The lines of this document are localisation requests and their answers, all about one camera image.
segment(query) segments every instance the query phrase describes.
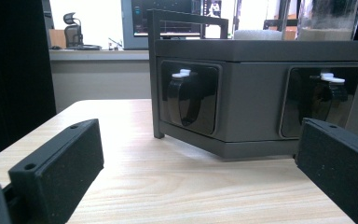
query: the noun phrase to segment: office chair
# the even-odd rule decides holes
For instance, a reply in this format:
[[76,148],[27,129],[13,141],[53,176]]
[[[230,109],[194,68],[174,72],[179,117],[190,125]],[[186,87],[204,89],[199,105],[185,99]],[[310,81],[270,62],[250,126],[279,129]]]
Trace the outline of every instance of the office chair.
[[100,50],[102,47],[97,45],[84,45],[81,33],[81,21],[74,18],[75,12],[65,14],[63,21],[69,26],[65,27],[66,48],[77,50]]

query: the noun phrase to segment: screw hole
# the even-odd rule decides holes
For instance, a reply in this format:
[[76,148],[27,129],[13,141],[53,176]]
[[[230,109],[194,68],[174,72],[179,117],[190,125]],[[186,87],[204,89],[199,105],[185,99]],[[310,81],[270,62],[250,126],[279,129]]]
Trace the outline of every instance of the screw hole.
[[25,169],[25,170],[32,170],[32,169],[34,169],[35,167],[36,167],[35,164],[30,163],[30,164],[26,165],[26,166],[24,167],[24,169]]

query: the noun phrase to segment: monitor screen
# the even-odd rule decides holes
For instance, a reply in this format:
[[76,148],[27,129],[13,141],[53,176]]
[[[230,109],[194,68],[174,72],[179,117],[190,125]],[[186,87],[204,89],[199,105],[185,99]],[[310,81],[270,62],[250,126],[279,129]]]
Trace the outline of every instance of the monitor screen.
[[[161,9],[201,15],[202,0],[121,0],[123,48],[148,49],[147,10]],[[161,36],[200,36],[200,25],[162,21]]]

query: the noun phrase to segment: desk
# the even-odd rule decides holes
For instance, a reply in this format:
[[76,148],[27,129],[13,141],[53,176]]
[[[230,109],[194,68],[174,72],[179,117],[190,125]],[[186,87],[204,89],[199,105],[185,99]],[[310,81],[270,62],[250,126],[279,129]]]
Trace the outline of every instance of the desk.
[[352,223],[292,159],[221,161],[153,137],[150,100],[82,101],[0,153],[7,170],[69,125],[100,121],[104,169],[69,223]]

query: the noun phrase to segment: light wood tabletop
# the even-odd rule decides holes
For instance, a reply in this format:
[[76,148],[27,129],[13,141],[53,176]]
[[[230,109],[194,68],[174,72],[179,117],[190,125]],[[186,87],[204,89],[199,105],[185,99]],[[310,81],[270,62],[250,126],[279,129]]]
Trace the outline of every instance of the light wood tabletop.
[[104,169],[69,223],[352,223],[293,159],[222,161],[154,138],[150,100],[69,106],[0,153],[2,187],[12,166],[86,119],[99,119]]

